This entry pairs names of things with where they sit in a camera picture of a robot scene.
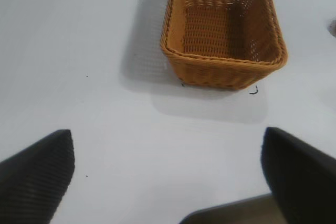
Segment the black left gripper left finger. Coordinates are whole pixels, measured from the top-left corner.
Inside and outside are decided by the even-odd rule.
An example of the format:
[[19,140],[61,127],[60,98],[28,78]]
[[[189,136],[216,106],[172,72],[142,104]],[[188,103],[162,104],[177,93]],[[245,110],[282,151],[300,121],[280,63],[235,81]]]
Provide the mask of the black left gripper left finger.
[[71,131],[57,130],[1,162],[1,223],[50,223],[75,171]]

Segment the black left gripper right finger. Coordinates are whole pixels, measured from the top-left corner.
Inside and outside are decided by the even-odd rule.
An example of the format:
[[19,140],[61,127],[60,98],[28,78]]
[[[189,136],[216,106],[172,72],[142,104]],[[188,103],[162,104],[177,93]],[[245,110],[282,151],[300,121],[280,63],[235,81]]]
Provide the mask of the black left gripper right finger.
[[265,130],[265,180],[288,223],[335,223],[335,159],[277,127]]

